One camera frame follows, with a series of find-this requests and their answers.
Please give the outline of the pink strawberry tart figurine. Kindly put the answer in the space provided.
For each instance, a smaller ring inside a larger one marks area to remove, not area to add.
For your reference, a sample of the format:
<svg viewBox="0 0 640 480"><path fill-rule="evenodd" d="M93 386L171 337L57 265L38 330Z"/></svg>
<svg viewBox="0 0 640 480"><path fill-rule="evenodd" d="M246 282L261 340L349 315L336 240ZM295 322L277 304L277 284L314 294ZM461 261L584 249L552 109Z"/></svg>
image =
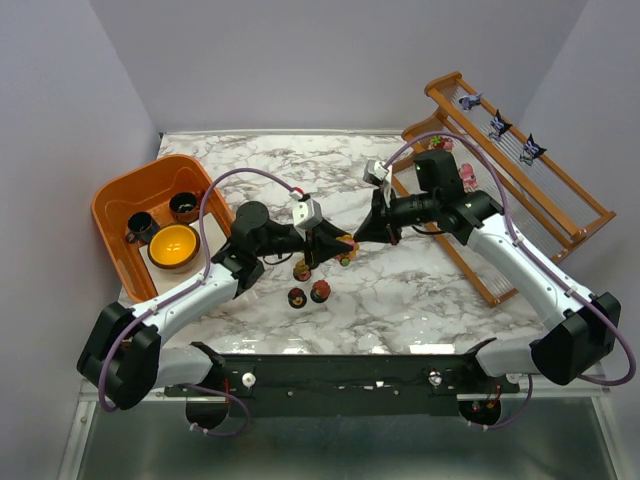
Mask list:
<svg viewBox="0 0 640 480"><path fill-rule="evenodd" d="M451 152L454 147L454 140L449 136L434 135L428 141L429 150L444 150Z"/></svg>

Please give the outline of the black purple bow figurine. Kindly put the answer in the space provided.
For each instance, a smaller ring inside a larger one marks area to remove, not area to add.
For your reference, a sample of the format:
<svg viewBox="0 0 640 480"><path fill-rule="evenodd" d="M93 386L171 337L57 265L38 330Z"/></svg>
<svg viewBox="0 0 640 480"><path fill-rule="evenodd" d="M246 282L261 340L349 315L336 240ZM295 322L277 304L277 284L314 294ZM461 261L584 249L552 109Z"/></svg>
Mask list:
<svg viewBox="0 0 640 480"><path fill-rule="evenodd" d="M490 121L490 126L489 126L489 131L487 136L491 140L500 141L503 135L506 134L511 129L511 127L512 127L512 124L506 121L502 117L500 110L497 109L495 112L495 115L492 117Z"/></svg>

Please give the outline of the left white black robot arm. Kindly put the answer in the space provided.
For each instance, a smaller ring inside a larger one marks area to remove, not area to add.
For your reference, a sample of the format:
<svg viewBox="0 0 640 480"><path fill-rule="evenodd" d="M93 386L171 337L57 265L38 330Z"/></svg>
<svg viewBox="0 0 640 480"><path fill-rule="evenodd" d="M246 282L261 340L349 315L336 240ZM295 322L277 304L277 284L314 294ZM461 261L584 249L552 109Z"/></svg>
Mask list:
<svg viewBox="0 0 640 480"><path fill-rule="evenodd" d="M211 354L197 346L167 350L168 340L251 289L265 271L263 257L300 253L313 270L353 251L346 236L323 218L312 199L294 206L289 224L271 220L260 202L242 204L226 243L191 278L131 308L113 302L100 312L77 362L78 372L97 388L108 412L134 407L154 388L201 383L213 367Z"/></svg>

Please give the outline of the purple small figurine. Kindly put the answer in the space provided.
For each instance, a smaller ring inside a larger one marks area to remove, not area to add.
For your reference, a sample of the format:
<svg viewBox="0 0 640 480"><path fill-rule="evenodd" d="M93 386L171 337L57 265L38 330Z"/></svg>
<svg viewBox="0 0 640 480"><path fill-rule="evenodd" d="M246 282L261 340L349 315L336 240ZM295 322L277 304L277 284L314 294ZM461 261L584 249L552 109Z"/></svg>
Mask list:
<svg viewBox="0 0 640 480"><path fill-rule="evenodd" d="M460 96L458 103L464 111L471 111L473 108L482 105L482 93Z"/></svg>

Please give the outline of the black bat-eared figurine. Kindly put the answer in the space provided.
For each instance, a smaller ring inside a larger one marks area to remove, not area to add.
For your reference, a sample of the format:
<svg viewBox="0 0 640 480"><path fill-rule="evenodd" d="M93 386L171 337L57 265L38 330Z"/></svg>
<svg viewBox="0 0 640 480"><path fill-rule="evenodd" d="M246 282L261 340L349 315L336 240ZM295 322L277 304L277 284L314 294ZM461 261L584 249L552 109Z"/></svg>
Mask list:
<svg viewBox="0 0 640 480"><path fill-rule="evenodd" d="M526 142L523 144L519 160L527 165L532 165L533 162L546 153L547 149L541 147L535 140L532 134L529 134Z"/></svg>

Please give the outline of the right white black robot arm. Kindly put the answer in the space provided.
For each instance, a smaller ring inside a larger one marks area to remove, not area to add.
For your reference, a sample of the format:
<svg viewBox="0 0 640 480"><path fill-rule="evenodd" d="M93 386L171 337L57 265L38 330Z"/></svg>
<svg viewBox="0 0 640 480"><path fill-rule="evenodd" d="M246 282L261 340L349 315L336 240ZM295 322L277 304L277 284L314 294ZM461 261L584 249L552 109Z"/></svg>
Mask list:
<svg viewBox="0 0 640 480"><path fill-rule="evenodd" d="M356 242L397 244L405 227L433 223L491 263L533 307L546 334L492 340L475 358L489 377L539 373L558 385L583 377L615 343L621 305L565 275L509 222L487 193L465 191L451 153L431 150L414 160L420 193L397 198L378 188Z"/></svg>

